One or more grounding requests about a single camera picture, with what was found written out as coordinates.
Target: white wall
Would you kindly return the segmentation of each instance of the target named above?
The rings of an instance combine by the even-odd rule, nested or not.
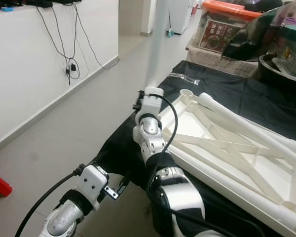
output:
[[[139,36],[142,25],[144,0],[119,0],[120,35]]]
[[[153,29],[157,0],[144,0],[141,32],[150,33]]]
[[[99,61],[106,64],[118,55],[118,1],[83,0],[78,5],[84,28]],[[54,4],[67,54],[72,54],[74,10]],[[51,9],[41,9],[51,34],[61,49]],[[77,38],[86,56],[90,72],[99,70],[81,27]],[[81,77],[86,64],[76,45],[76,59]],[[65,60],[53,47],[34,6],[0,11],[0,139],[41,110],[48,103],[75,87],[82,80],[65,75]]]

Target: baseboard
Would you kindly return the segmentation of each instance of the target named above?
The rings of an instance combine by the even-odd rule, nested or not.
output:
[[[141,31],[140,31],[140,35],[141,35],[141,36],[151,36],[151,35],[152,35],[152,31],[153,31],[153,29],[152,29],[150,32],[148,32],[148,33],[146,33],[146,32],[141,32]]]
[[[116,56],[111,61],[106,63],[104,67],[109,67],[116,63],[119,60],[119,56]],[[36,122],[41,120],[43,117],[45,117],[47,114],[49,114],[53,109],[55,109],[58,105],[60,105],[62,102],[67,100],[70,96],[72,96],[76,91],[78,91],[80,88],[82,88],[84,85],[89,83],[91,80],[96,78],[100,73],[102,73],[105,69],[100,68],[96,72],[94,72],[92,75],[88,76],[85,80],[81,81],[79,84],[75,85],[73,88],[71,88],[69,91],[66,91],[64,94],[60,95],[58,98],[50,102],[48,105],[43,107],[40,111],[38,111],[36,114],[31,116],[29,119],[24,121],[22,124],[17,126],[14,130],[9,132],[7,135],[5,135],[3,138],[0,139],[0,150],[3,149],[6,145],[8,145],[10,142],[12,142],[15,138],[20,136],[24,131],[26,131],[29,127],[34,125]]]

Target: orange lid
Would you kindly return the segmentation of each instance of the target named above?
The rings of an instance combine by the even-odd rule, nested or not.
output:
[[[262,15],[260,12],[245,10],[244,6],[218,0],[205,0],[203,2],[203,8],[211,12],[225,12],[251,19]]]

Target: black connector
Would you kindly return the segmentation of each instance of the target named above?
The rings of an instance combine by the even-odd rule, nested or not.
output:
[[[73,71],[73,72],[75,72],[77,70],[75,64],[71,63],[70,70]]]

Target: black tablecloth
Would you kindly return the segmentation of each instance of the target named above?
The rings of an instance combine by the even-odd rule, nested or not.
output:
[[[293,95],[253,79],[243,79],[187,61],[181,61],[173,69],[173,73],[195,77],[200,83],[195,85],[180,78],[167,77],[159,87],[163,88],[164,96],[171,102],[179,96],[183,88],[191,90],[195,95],[207,92],[235,113],[296,140],[296,98]],[[132,114],[112,134],[94,160],[110,173],[129,173],[131,181],[144,189],[148,175],[140,148],[132,138],[134,117]],[[257,237],[257,232],[244,218],[259,225],[267,237],[280,236],[200,180],[188,173],[187,175],[203,197],[207,221],[239,237]]]

